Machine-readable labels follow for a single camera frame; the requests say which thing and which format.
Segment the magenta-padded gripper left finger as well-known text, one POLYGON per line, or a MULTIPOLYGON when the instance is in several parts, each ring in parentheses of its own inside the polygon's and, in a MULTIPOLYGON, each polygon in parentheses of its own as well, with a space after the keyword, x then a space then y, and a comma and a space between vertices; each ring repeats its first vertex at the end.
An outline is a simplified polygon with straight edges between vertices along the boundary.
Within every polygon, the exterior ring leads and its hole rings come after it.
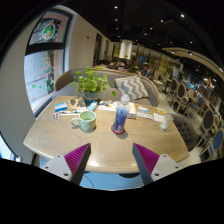
POLYGON ((66 155, 58 154, 42 169, 79 185, 91 154, 91 144, 82 145, 66 155))

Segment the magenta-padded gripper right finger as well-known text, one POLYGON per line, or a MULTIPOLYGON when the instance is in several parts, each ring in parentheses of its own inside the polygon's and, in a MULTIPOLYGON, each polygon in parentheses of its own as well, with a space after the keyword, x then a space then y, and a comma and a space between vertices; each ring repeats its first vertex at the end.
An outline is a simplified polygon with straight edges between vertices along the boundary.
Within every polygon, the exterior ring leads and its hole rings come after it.
POLYGON ((137 143, 133 144, 132 153, 145 185, 181 169, 181 167, 167 154, 158 155, 137 143))

